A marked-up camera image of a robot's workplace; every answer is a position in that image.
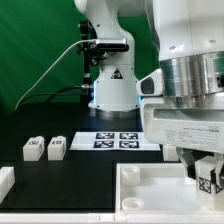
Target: silver metal cylinder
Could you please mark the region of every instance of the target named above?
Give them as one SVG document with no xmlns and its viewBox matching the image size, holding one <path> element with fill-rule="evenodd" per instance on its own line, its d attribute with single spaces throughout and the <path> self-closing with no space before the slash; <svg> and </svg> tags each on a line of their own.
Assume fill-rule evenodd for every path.
<svg viewBox="0 0 224 224">
<path fill-rule="evenodd" d="M 194 55 L 160 62 L 164 96 L 173 97 L 176 108 L 200 108 L 205 95 L 223 91 L 224 52 Z"/>
</svg>

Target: white plastic housing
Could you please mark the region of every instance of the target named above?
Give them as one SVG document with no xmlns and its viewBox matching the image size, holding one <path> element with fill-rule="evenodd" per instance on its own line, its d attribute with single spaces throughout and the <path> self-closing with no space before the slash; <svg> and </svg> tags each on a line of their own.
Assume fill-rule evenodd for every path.
<svg viewBox="0 0 224 224">
<path fill-rule="evenodd" d="M 224 154 L 224 93 L 207 96 L 205 106 L 176 110 L 168 97 L 147 97 L 142 100 L 141 120 L 145 137 L 152 143 Z"/>
<path fill-rule="evenodd" d="M 154 0 L 159 60 L 224 50 L 223 0 Z"/>
</svg>

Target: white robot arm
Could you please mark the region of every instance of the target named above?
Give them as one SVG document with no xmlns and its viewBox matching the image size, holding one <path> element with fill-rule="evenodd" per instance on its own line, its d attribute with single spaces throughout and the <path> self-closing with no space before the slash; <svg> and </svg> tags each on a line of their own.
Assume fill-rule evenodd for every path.
<svg viewBox="0 0 224 224">
<path fill-rule="evenodd" d="M 94 82 L 91 111 L 106 117 L 134 115 L 139 108 L 138 80 L 134 75 L 135 42 L 131 34 L 120 27 L 118 16 L 145 14 L 145 1 L 75 0 L 75 3 L 96 30 L 96 47 L 105 50 L 100 75 Z"/>
<path fill-rule="evenodd" d="M 138 83 L 139 88 L 144 82 L 151 86 L 143 94 L 151 97 L 141 104 L 145 135 L 151 142 L 178 147 L 188 176 L 195 175 L 196 166 L 199 190 L 200 178 L 222 189 L 224 1 L 154 0 L 152 7 L 163 96 L 152 97 L 155 73 Z"/>
</svg>

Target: small white block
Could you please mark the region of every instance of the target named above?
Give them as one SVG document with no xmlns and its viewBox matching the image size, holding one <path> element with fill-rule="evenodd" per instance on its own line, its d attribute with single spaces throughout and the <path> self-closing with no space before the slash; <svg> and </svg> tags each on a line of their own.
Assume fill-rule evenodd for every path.
<svg viewBox="0 0 224 224">
<path fill-rule="evenodd" d="M 47 152 L 48 160 L 63 160 L 66 152 L 66 138 L 63 136 L 52 138 Z"/>
<path fill-rule="evenodd" d="M 0 170 L 0 204 L 15 183 L 13 167 L 3 167 Z"/>
<path fill-rule="evenodd" d="M 44 138 L 38 136 L 30 138 L 23 147 L 24 161 L 38 161 L 44 152 Z"/>
</svg>

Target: black cable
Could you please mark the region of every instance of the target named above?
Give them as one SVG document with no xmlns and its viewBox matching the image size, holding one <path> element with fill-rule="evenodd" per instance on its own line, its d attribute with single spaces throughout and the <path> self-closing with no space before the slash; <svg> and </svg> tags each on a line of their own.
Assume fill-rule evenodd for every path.
<svg viewBox="0 0 224 224">
<path fill-rule="evenodd" d="M 70 87 L 66 87 L 64 89 L 61 89 L 59 91 L 57 91 L 55 94 L 58 94 L 58 93 L 64 93 L 64 92 L 67 92 L 69 90 L 73 90 L 73 89 L 82 89 L 81 86 L 70 86 Z M 45 102 L 46 103 L 49 103 L 52 99 L 54 99 L 57 95 L 52 95 L 50 96 Z"/>
<path fill-rule="evenodd" d="M 20 101 L 20 103 L 18 104 L 18 108 L 21 107 L 21 105 L 31 99 L 31 98 L 34 98 L 34 97 L 39 97 L 39 96 L 80 96 L 80 94 L 68 94 L 68 93 L 39 93 L 39 94 L 35 94 L 35 95 L 32 95 L 32 96 L 28 96 L 26 98 L 24 98 L 23 100 Z"/>
</svg>

